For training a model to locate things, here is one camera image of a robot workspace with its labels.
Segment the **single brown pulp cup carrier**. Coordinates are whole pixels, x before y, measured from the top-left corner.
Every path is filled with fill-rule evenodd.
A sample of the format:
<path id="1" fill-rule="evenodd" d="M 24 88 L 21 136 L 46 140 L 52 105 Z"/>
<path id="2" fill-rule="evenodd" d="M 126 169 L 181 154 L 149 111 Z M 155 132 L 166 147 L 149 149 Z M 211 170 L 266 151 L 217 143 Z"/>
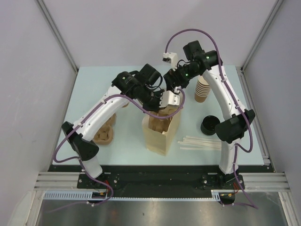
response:
<path id="1" fill-rule="evenodd" d="M 158 119 L 152 116 L 149 117 L 148 127 L 160 133 L 167 132 L 171 123 L 172 117 L 167 119 Z"/>

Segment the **brown paper bag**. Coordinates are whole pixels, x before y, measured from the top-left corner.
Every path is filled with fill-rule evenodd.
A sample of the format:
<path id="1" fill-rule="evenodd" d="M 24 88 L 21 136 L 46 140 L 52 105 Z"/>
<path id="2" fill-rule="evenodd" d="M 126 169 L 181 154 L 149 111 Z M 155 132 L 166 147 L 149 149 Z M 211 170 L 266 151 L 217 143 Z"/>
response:
<path id="1" fill-rule="evenodd" d="M 166 156 L 178 130 L 181 121 L 181 112 L 172 116 L 168 131 L 163 133 L 153 131 L 148 127 L 149 117 L 149 115 L 146 115 L 142 120 L 145 146 L 154 153 Z"/>

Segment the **brown pulp cup carrier stack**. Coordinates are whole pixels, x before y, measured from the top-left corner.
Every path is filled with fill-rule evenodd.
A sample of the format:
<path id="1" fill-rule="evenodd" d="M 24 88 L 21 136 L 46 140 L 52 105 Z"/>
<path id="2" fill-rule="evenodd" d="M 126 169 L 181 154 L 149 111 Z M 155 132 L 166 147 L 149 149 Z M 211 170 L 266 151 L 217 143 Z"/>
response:
<path id="1" fill-rule="evenodd" d="M 93 141 L 97 145 L 109 145 L 114 138 L 113 125 L 116 122 L 116 114 L 113 114 L 106 123 L 97 131 Z"/>

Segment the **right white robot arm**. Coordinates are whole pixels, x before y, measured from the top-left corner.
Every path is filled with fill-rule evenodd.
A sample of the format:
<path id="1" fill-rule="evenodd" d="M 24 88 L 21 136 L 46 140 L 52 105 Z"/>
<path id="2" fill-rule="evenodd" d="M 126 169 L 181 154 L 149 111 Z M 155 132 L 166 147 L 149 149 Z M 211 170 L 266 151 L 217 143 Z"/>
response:
<path id="1" fill-rule="evenodd" d="M 231 175 L 238 170 L 237 145 L 240 144 L 246 131 L 255 118 L 254 110 L 247 110 L 236 95 L 225 74 L 217 51 L 204 51 L 196 40 L 183 47 L 188 60 L 178 65 L 176 53 L 165 52 L 163 61 L 170 63 L 171 69 L 164 75 L 166 88 L 186 88 L 191 79 L 201 75 L 210 86 L 222 111 L 224 121 L 215 126 L 215 132 L 222 142 L 219 169 L 222 174 L 217 177 L 217 184 L 228 189 L 234 183 Z"/>

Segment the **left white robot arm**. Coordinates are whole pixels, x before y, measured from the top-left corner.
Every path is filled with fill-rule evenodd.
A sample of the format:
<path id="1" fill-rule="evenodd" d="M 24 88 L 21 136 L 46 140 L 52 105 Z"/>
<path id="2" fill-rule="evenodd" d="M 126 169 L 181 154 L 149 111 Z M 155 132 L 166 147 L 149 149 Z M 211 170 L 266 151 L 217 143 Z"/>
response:
<path id="1" fill-rule="evenodd" d="M 152 86 L 162 79 L 161 74 L 149 64 L 140 71 L 121 72 L 101 100 L 84 116 L 74 123 L 63 123 L 65 137 L 77 153 L 84 171 L 89 174 L 87 182 L 93 188 L 101 187 L 104 182 L 103 169 L 97 159 L 99 147 L 93 141 L 96 132 L 130 100 L 141 101 L 148 111 L 159 110 L 162 93 L 155 92 Z"/>

